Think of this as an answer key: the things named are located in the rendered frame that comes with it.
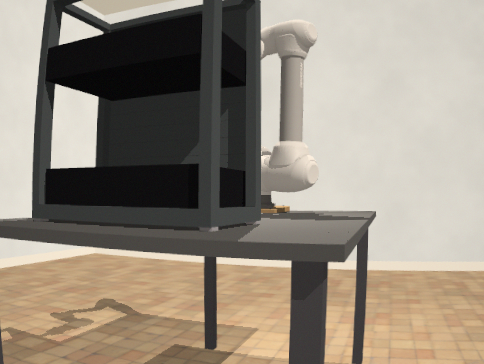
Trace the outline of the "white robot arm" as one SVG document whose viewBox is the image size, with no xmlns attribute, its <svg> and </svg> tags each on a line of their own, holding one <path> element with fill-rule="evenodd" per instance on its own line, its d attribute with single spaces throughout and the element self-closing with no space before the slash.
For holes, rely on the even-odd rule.
<svg viewBox="0 0 484 364">
<path fill-rule="evenodd" d="M 271 191 L 302 191 L 318 179 L 317 162 L 302 142 L 304 60 L 317 40 L 317 31 L 304 20 L 263 29 L 261 60 L 275 53 L 281 59 L 280 142 L 274 145 L 272 153 L 261 146 L 261 208 L 270 209 L 275 206 Z"/>
</svg>

